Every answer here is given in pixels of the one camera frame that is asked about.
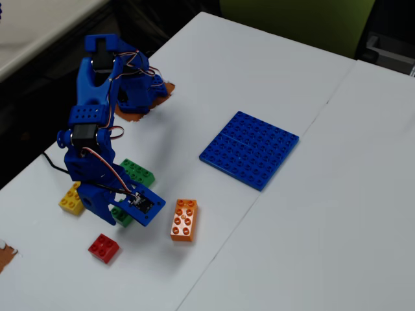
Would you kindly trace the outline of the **blue printed gripper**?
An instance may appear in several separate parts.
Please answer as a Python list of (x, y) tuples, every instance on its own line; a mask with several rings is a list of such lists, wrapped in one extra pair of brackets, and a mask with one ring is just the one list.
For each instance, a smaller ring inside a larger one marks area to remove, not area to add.
[(86, 209), (111, 225), (115, 225), (116, 221), (112, 216), (110, 206), (125, 211), (123, 203), (130, 200), (134, 201), (137, 198), (135, 188), (126, 190), (122, 187), (118, 188), (88, 181), (81, 182), (78, 194)]

